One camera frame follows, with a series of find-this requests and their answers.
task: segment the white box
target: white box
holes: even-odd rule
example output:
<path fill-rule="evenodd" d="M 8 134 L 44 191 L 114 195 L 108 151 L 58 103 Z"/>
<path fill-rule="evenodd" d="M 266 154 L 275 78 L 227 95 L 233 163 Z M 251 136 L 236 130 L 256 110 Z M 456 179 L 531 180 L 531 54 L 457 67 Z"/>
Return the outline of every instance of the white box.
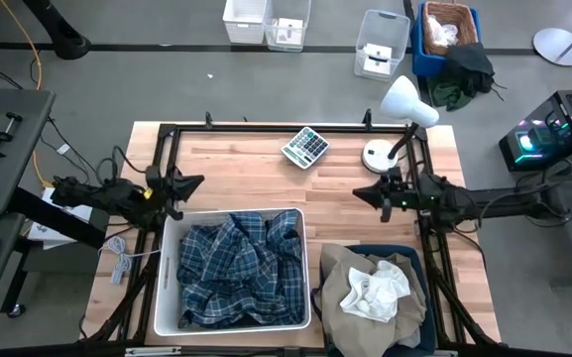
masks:
<path fill-rule="evenodd" d="M 356 43 L 354 73 L 373 79 L 392 80 L 398 64 L 404 59 L 411 21 L 408 17 L 381 10 L 367 10 Z M 369 59 L 371 49 L 390 49 L 389 59 L 382 65 Z"/>
<path fill-rule="evenodd" d="M 309 24 L 311 0 L 270 0 L 264 28 L 272 51 L 301 52 Z"/>
<path fill-rule="evenodd" d="M 226 0 L 222 19 L 230 42 L 262 43 L 267 9 L 268 0 Z"/>
<path fill-rule="evenodd" d="M 193 225 L 222 224 L 230 213 L 257 212 L 264 219 L 273 219 L 285 210 L 293 209 L 299 214 L 296 231 L 301 239 L 301 268 L 303 269 L 303 294 L 305 300 L 305 318 L 300 324 L 278 326 L 253 326 L 226 329 L 205 329 L 197 325 L 187 328 L 178 328 L 182 315 L 181 291 L 179 282 L 175 277 L 179 265 L 179 239 L 186 236 Z M 241 332 L 287 331 L 303 329 L 312 319 L 309 301 L 309 276 L 307 270 L 307 244 L 305 240 L 305 221 L 303 212 L 297 208 L 275 209 L 248 209 L 237 211 L 187 212 L 180 221 L 167 218 L 158 271 L 158 294 L 156 296 L 156 309 L 154 312 L 154 330 L 159 336 L 186 336 Z"/>
<path fill-rule="evenodd" d="M 392 48 L 366 44 L 363 48 L 365 52 L 365 63 L 363 72 L 368 75 L 390 75 L 392 59 Z"/>

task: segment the white desk lamp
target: white desk lamp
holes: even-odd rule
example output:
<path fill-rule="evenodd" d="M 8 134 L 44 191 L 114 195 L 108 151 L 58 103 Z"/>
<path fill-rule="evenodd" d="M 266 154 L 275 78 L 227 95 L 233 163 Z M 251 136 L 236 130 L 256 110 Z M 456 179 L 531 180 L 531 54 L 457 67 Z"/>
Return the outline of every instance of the white desk lamp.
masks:
<path fill-rule="evenodd" d="M 411 126 L 402 139 L 393 143 L 377 139 L 372 140 L 363 149 L 363 164 L 376 174 L 384 174 L 398 163 L 398 150 L 415 134 L 418 127 L 430 128 L 440 119 L 439 113 L 424 104 L 413 83 L 401 75 L 383 98 L 381 112 L 394 119 L 408 119 Z"/>

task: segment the blue plastic bin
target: blue plastic bin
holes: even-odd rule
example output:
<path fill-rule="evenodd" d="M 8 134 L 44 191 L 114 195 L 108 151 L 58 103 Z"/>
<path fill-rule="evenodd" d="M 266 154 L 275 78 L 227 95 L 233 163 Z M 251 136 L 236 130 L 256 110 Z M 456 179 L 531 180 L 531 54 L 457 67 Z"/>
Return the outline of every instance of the blue plastic bin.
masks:
<path fill-rule="evenodd" d="M 420 265 L 420 259 L 413 248 L 398 246 L 398 245 L 385 245 L 385 244 L 363 244 L 345 247 L 356 254 L 362 255 L 375 255 L 382 258 L 389 257 L 391 254 L 401 254 L 405 257 L 411 259 L 411 266 L 417 274 L 417 278 L 420 281 L 420 286 L 424 291 L 426 296 L 426 315 L 424 322 L 420 326 L 420 344 L 415 348 L 408 348 L 406 346 L 395 345 L 390 347 L 383 357 L 420 357 L 420 356 L 430 356 L 435 351 L 435 346 L 437 344 L 437 335 L 435 334 L 435 321 L 433 319 L 433 308 L 431 306 L 431 299 L 428 295 L 428 287 L 424 278 L 424 272 L 422 271 L 422 266 Z M 323 277 L 322 270 L 321 275 L 321 286 L 325 283 L 325 277 Z M 323 339 L 327 347 L 327 340 L 323 334 Z M 333 353 L 328 354 L 328 356 L 336 357 L 341 356 L 339 351 L 334 350 Z"/>
<path fill-rule="evenodd" d="M 424 52 L 424 31 L 422 29 L 422 14 L 424 13 L 424 3 L 421 3 L 417 11 L 417 20 L 411 31 L 411 49 L 413 50 L 413 74 L 423 76 L 437 75 L 446 65 L 444 56 L 427 55 Z M 482 42 L 482 31 L 480 26 L 480 15 L 475 9 L 471 9 L 475 28 L 477 29 L 477 39 Z"/>

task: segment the blue plaid shirt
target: blue plaid shirt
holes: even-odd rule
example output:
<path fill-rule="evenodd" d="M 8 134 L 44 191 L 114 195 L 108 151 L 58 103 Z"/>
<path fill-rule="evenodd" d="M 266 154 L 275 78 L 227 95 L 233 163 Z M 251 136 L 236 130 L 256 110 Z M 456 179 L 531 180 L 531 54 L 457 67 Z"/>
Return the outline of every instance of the blue plaid shirt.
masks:
<path fill-rule="evenodd" d="M 216 226 L 193 226 L 181 239 L 177 279 L 184 314 L 179 327 L 229 326 L 245 316 L 264 325 L 303 321 L 301 242 L 297 213 L 264 221 L 230 214 Z"/>

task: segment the table leg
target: table leg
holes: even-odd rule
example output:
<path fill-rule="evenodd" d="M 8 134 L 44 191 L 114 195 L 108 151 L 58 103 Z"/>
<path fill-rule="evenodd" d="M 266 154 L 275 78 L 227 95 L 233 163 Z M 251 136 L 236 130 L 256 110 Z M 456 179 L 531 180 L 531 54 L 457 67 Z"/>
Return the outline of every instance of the table leg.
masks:
<path fill-rule="evenodd" d="M 37 20 L 44 26 L 63 60 L 77 60 L 89 52 L 89 40 L 74 29 L 50 0 L 24 0 Z"/>
<path fill-rule="evenodd" d="M 23 237 L 17 239 L 15 244 L 15 251 L 21 253 L 21 260 L 15 271 L 15 275 L 12 278 L 10 287 L 8 287 L 8 292 L 4 297 L 4 301 L 1 304 L 0 312 L 8 314 L 9 317 L 18 317 L 23 313 L 23 306 L 17 304 L 19 301 L 19 295 L 21 294 L 21 289 L 24 287 L 24 282 L 28 276 L 28 272 L 24 269 L 26 265 L 26 259 L 30 253 L 30 248 L 32 244 Z"/>
<path fill-rule="evenodd" d="M 63 212 L 20 187 L 15 189 L 8 209 L 93 248 L 100 249 L 103 246 L 105 232 Z"/>

